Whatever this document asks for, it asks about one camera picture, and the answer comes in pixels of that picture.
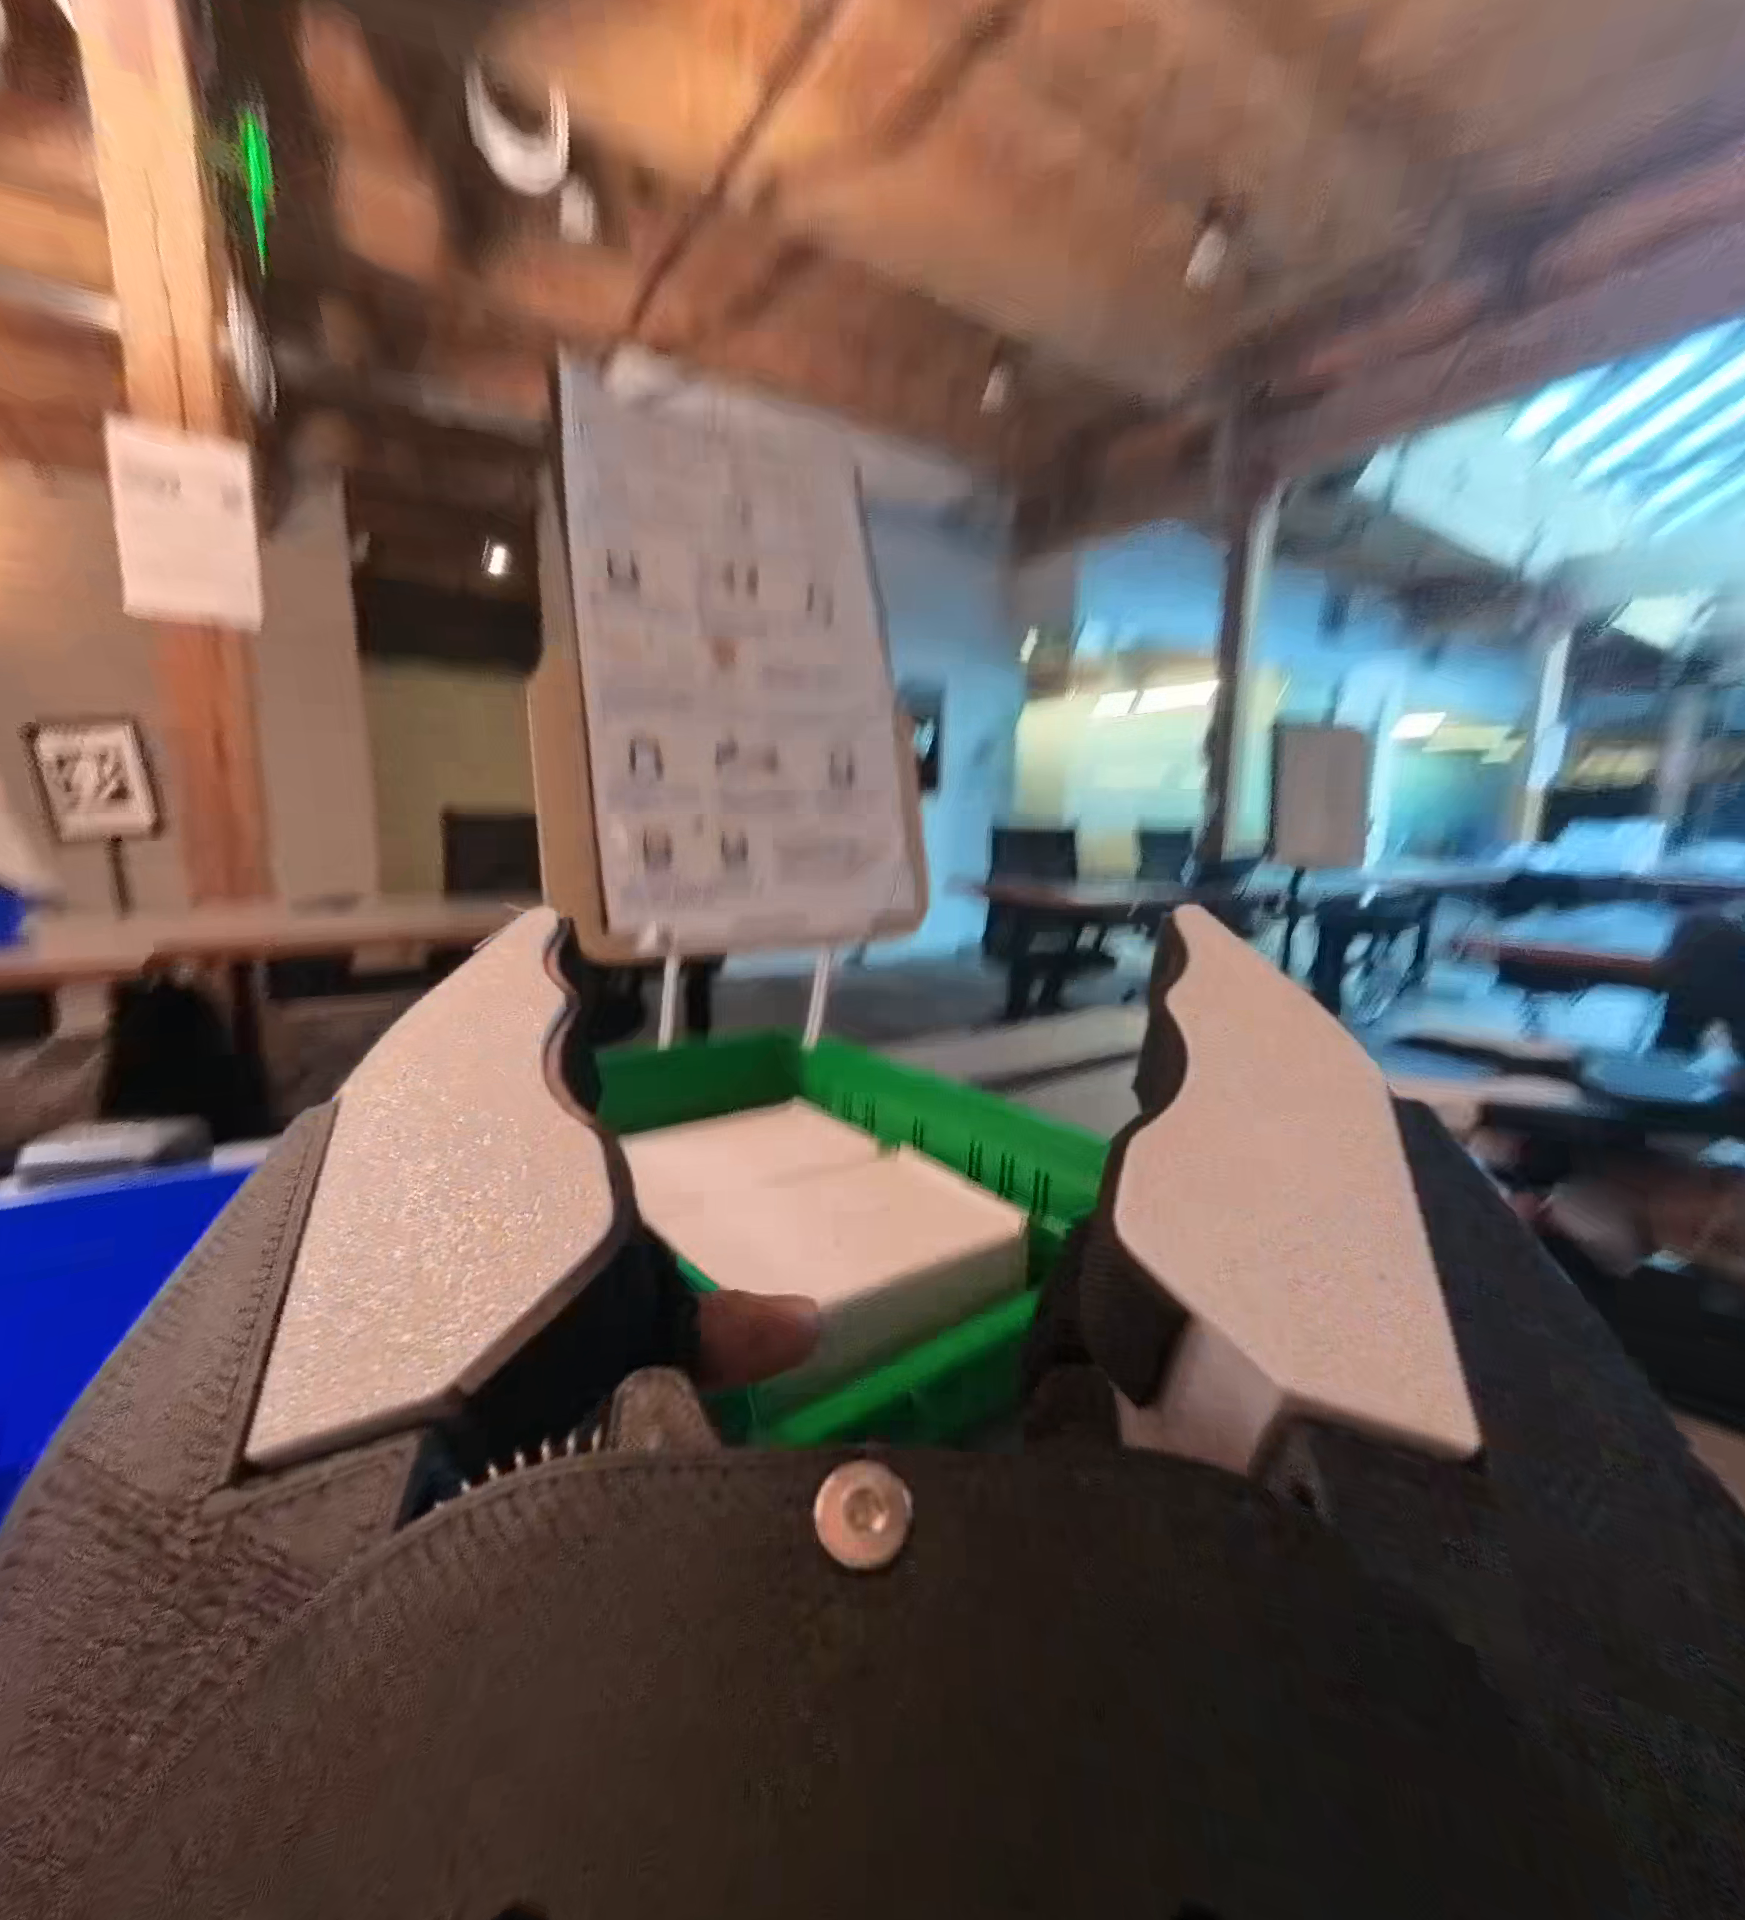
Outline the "dark long table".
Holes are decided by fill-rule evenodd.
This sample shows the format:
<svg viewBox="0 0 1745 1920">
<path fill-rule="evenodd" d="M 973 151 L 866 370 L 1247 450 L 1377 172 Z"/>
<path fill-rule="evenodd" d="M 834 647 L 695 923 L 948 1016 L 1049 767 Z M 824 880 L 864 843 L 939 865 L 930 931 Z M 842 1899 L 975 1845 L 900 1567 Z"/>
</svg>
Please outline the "dark long table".
<svg viewBox="0 0 1745 1920">
<path fill-rule="evenodd" d="M 982 957 L 1002 970 L 1002 1022 L 1065 1011 L 1068 988 L 1116 967 L 1110 940 L 1124 927 L 1154 940 L 1181 907 L 1219 918 L 1254 943 L 1279 929 L 1280 970 L 1291 970 L 1301 923 L 1313 923 L 1310 988 L 1328 1011 L 1340 1011 L 1349 973 L 1366 977 L 1398 941 L 1411 947 L 1398 982 L 1375 1002 L 1384 1009 L 1424 982 L 1435 946 L 1435 915 L 1446 899 L 1481 903 L 1498 917 L 1533 909 L 1557 876 L 1526 863 L 1395 863 L 1346 872 L 1280 870 L 1261 876 L 1257 855 L 1190 863 L 1173 876 L 1084 879 L 1075 875 L 988 875 L 962 891 L 981 899 Z"/>
</svg>

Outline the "white cardboard mailer box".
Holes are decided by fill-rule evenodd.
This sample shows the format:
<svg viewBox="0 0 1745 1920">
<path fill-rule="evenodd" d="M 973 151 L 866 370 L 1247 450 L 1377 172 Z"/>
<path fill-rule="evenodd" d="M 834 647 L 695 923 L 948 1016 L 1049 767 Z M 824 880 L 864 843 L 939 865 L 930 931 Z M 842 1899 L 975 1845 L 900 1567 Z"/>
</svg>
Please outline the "white cardboard mailer box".
<svg viewBox="0 0 1745 1920">
<path fill-rule="evenodd" d="M 807 1298 L 790 1390 L 856 1380 L 1024 1290 L 1024 1212 L 911 1149 L 842 1164 L 628 1155 L 644 1220 L 717 1293 Z"/>
<path fill-rule="evenodd" d="M 875 1136 L 802 1099 L 722 1113 L 620 1139 L 642 1208 L 703 1207 L 730 1192 L 775 1187 L 881 1161 Z"/>
</svg>

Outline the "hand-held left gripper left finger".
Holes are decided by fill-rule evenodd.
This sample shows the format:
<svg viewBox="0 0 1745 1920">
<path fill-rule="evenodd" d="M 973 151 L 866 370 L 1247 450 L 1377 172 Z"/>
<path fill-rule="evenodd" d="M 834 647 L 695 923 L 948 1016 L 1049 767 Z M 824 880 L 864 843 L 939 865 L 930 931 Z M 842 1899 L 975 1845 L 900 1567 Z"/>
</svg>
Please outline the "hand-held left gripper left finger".
<svg viewBox="0 0 1745 1920">
<path fill-rule="evenodd" d="M 546 907 L 490 934 L 336 1096 L 244 1460 L 304 1465 L 453 1417 L 620 1257 L 620 1147 L 572 1091 Z"/>
</svg>

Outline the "white paper sign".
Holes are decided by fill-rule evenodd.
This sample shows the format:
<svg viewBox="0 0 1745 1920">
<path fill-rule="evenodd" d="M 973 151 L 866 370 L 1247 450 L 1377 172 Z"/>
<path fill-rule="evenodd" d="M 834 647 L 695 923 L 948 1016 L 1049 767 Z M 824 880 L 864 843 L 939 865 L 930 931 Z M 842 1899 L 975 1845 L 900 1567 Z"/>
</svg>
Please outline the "white paper sign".
<svg viewBox="0 0 1745 1920">
<path fill-rule="evenodd" d="M 247 445 L 108 415 L 120 607 L 146 622 L 258 634 L 258 494 Z"/>
</svg>

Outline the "green plastic bin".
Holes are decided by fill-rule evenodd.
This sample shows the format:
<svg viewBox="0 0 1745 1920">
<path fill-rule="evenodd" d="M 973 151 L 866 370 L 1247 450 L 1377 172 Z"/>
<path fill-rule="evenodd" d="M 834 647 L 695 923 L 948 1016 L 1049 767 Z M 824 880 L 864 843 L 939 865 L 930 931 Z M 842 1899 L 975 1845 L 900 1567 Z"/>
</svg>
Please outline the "green plastic bin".
<svg viewBox="0 0 1745 1920">
<path fill-rule="evenodd" d="M 1072 1226 L 1098 1205 L 1106 1140 L 864 1046 L 803 1046 L 787 1030 L 668 1049 L 613 1046 L 597 1054 L 595 1074 L 597 1117 L 620 1139 L 800 1097 L 883 1147 L 920 1150 L 1027 1218 L 1027 1277 L 1002 1302 L 829 1388 L 731 1390 L 716 1400 L 724 1438 L 769 1447 L 961 1447 L 1012 1422 L 1042 1289 Z"/>
</svg>

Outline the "cardboard instruction board on legs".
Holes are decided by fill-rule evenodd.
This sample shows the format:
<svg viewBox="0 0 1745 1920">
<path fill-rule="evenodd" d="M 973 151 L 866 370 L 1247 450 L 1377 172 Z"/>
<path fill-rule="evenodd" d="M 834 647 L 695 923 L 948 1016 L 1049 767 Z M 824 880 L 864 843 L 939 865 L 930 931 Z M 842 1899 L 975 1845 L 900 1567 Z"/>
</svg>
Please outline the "cardboard instruction board on legs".
<svg viewBox="0 0 1745 1920">
<path fill-rule="evenodd" d="M 540 879 L 592 977 L 703 1040 L 717 964 L 836 965 L 930 905 L 859 464 L 824 428 L 629 396 L 563 351 L 527 685 Z"/>
</svg>

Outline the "framed black white code sign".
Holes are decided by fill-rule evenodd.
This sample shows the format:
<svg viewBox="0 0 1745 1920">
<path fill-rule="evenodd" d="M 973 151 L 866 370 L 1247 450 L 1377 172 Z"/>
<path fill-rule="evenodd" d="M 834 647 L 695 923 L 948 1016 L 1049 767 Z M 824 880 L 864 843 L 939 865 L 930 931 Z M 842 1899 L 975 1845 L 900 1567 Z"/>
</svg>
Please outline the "framed black white code sign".
<svg viewBox="0 0 1745 1920">
<path fill-rule="evenodd" d="M 164 802 L 134 715 L 40 718 L 20 729 L 51 837 L 60 846 L 136 843 L 164 833 Z"/>
</svg>

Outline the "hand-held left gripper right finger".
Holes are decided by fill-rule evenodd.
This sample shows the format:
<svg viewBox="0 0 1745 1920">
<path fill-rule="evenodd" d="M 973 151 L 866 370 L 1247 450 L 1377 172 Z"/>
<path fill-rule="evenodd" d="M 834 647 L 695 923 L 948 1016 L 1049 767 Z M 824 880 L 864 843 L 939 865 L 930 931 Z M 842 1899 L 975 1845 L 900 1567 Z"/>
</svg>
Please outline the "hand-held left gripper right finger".
<svg viewBox="0 0 1745 1920">
<path fill-rule="evenodd" d="M 1157 933 L 1136 1099 L 1078 1282 L 1117 1440 L 1234 1476 L 1295 1426 L 1471 1461 L 1481 1423 L 1386 1081 L 1209 910 Z"/>
</svg>

